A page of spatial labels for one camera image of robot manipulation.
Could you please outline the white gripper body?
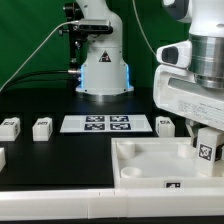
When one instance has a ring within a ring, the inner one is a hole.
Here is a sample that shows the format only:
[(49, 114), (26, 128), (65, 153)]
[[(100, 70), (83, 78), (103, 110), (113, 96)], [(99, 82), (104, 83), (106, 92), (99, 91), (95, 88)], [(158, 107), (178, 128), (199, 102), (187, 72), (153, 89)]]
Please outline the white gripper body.
[(160, 109), (224, 131), (224, 90), (197, 85), (185, 69), (158, 66), (153, 99)]

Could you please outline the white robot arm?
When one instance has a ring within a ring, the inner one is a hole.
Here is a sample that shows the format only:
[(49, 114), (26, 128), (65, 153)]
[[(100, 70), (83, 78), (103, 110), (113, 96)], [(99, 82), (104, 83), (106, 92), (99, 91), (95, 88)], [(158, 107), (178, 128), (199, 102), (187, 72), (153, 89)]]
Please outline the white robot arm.
[[(96, 98), (131, 91), (122, 55), (122, 20), (106, 0), (76, 2), (83, 13), (78, 27), (90, 32), (77, 91)], [(224, 0), (162, 0), (162, 5), (190, 29), (187, 40), (156, 52), (154, 102), (224, 134)]]

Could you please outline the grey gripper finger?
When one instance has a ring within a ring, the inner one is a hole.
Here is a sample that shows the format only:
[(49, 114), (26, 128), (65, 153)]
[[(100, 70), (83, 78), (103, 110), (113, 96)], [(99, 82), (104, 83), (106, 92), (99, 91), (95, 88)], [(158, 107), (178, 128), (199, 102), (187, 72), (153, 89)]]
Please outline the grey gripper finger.
[(198, 130), (200, 128), (200, 124), (196, 121), (187, 119), (185, 122), (186, 128), (188, 130), (188, 133), (191, 137), (191, 145), (193, 147), (197, 144), (197, 138), (198, 138)]

